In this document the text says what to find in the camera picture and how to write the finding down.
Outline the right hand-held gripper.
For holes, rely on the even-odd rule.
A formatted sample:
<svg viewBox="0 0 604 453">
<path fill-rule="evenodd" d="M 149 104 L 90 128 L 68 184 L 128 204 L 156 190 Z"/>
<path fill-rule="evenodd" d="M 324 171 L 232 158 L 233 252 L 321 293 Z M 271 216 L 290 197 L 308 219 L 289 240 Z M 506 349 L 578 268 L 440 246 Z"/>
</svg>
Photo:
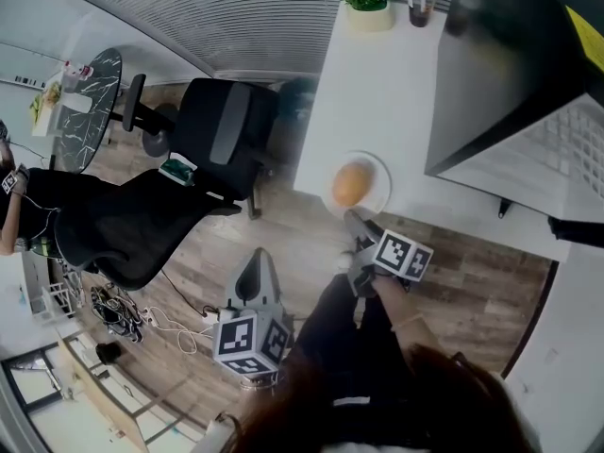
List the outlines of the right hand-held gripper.
<svg viewBox="0 0 604 453">
<path fill-rule="evenodd" d="M 408 290 L 420 282 L 433 257 L 433 250 L 373 220 L 363 221 L 354 210 L 344 213 L 344 225 L 356 246 L 348 282 L 357 297 L 376 294 L 372 282 L 377 276 L 396 278 Z"/>
</svg>

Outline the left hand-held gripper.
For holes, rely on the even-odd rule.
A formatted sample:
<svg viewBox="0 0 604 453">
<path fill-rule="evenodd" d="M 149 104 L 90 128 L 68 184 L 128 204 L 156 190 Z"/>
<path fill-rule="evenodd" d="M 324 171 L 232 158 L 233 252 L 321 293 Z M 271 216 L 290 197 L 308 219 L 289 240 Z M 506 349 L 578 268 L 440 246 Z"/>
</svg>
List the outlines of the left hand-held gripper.
<svg viewBox="0 0 604 453">
<path fill-rule="evenodd" d="M 260 272 L 260 295 L 271 306 L 235 310 L 230 318 L 221 317 L 213 330 L 214 361 L 247 379 L 277 372 L 291 339 L 280 304 L 277 269 L 264 248 L 259 249 L 258 265 L 257 253 L 252 252 L 236 266 L 227 281 L 226 304 L 245 306 L 254 300 L 259 293 Z"/>
</svg>

